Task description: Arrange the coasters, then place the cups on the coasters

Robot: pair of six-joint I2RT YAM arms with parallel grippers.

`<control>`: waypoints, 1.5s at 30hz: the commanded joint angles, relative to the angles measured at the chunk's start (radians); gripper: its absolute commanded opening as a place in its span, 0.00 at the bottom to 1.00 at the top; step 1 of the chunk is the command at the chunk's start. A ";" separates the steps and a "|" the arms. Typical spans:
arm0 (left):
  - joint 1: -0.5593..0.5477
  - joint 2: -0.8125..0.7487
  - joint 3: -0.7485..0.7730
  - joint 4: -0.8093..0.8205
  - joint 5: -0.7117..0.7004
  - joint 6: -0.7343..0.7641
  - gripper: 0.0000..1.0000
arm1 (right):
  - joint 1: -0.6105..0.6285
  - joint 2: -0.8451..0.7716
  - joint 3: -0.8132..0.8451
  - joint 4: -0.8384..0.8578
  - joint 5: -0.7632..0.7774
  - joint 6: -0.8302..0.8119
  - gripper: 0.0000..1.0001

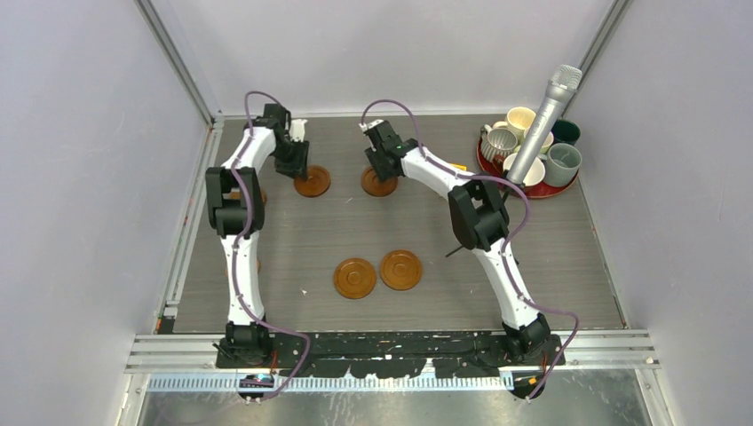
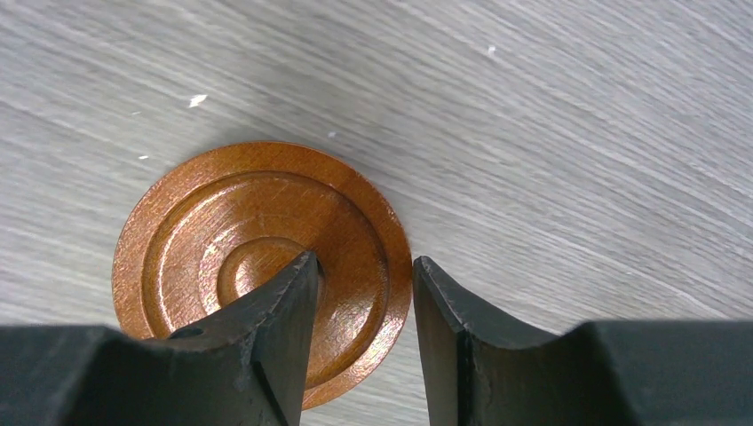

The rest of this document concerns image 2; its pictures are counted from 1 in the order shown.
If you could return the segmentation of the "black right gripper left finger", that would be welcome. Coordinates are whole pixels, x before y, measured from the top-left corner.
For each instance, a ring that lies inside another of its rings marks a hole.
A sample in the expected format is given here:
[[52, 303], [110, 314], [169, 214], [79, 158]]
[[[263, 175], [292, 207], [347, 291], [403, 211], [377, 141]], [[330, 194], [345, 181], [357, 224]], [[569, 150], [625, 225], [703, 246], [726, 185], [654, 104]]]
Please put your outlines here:
[[305, 252], [165, 339], [93, 325], [1, 329], [4, 425], [297, 425], [317, 306]]

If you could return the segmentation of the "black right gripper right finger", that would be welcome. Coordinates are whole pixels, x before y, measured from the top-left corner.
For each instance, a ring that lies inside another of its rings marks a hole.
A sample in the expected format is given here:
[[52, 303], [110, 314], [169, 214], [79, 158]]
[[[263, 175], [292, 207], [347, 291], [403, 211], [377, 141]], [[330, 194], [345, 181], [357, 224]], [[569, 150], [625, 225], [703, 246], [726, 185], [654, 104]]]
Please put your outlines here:
[[748, 320], [595, 320], [554, 335], [427, 256], [414, 307], [433, 425], [749, 425]]

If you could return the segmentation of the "dark ringed wooden coaster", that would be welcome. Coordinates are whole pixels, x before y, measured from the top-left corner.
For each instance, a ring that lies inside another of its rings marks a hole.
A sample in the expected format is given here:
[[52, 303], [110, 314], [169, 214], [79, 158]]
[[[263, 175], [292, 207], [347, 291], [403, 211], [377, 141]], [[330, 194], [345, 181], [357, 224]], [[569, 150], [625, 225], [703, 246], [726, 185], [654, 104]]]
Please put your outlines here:
[[223, 146], [164, 175], [116, 244], [123, 332], [164, 338], [259, 288], [305, 251], [319, 261], [303, 408], [330, 402], [382, 363], [412, 297], [408, 238], [357, 170], [279, 141]]

